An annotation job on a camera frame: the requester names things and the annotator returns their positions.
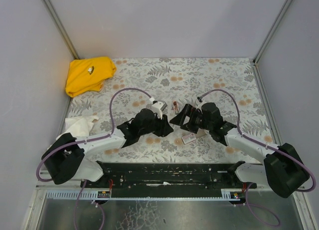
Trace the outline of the red white staple box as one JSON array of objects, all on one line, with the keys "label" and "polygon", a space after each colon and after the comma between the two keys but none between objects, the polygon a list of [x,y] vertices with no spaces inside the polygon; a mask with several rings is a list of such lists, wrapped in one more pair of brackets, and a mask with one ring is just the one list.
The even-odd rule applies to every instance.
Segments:
[{"label": "red white staple box", "polygon": [[197,133],[189,133],[189,134],[183,135],[181,139],[184,144],[188,144],[205,135],[206,135],[206,132],[204,130],[199,130]]}]

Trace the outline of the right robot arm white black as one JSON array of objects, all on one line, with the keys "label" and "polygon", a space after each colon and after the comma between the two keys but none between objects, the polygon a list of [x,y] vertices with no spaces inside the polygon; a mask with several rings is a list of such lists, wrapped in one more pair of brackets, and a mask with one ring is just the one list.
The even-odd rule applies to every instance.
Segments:
[{"label": "right robot arm white black", "polygon": [[292,145],[266,145],[254,137],[239,133],[236,125],[223,119],[214,103],[205,103],[200,109],[186,104],[170,123],[192,133],[197,133],[199,129],[206,130],[215,142],[239,149],[258,160],[259,165],[239,164],[235,175],[242,182],[269,186],[282,198],[289,197],[310,178]]}]

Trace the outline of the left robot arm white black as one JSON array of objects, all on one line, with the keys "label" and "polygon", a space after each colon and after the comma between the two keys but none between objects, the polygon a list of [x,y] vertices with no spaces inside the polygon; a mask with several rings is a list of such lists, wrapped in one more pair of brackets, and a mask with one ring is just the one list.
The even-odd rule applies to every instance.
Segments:
[{"label": "left robot arm white black", "polygon": [[41,166],[45,166],[56,185],[71,179],[98,181],[104,174],[102,167],[90,158],[106,150],[121,149],[137,143],[141,136],[154,134],[166,137],[173,132],[167,116],[158,117],[150,109],[142,109],[134,118],[117,126],[113,133],[91,137],[73,137],[63,134],[42,155]]}]

